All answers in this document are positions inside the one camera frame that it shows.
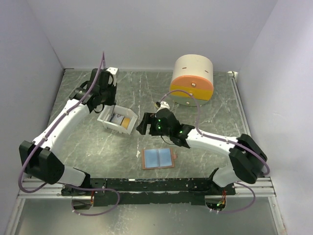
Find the white card storage box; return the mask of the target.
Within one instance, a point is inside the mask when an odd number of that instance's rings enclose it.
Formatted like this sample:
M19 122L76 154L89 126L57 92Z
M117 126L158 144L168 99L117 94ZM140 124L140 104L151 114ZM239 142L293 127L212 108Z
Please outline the white card storage box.
M138 115L131 109L118 105L105 106L100 113L98 121L105 129L112 129L119 133L131 134Z

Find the pink leather card holder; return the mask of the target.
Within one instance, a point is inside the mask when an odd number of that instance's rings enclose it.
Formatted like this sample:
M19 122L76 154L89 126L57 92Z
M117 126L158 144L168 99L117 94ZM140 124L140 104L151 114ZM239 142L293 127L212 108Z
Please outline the pink leather card holder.
M175 167L175 154L171 148L143 149L142 169L161 169Z

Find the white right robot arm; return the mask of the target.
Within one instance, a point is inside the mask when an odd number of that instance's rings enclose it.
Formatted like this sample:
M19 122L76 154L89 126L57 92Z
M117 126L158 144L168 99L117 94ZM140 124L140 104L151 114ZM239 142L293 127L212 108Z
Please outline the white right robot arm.
M229 158L227 166L217 168L207 183L208 191L217 195L237 181L254 184L268 169L267 157L257 143L247 134L239 137L225 137L180 123L167 108L156 113L145 113L136 127L141 135L166 136L179 147L203 149Z

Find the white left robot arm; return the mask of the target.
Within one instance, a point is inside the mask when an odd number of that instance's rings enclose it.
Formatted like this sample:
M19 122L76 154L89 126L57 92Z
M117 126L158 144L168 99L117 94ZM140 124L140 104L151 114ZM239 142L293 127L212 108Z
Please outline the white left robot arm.
M72 185L79 195L91 190L90 175L82 170L65 166L58 153L75 127L98 106L113 107L116 95L114 67L93 69L90 79L83 82L69 96L63 110L53 122L33 141L23 141L19 146L22 171L46 184Z

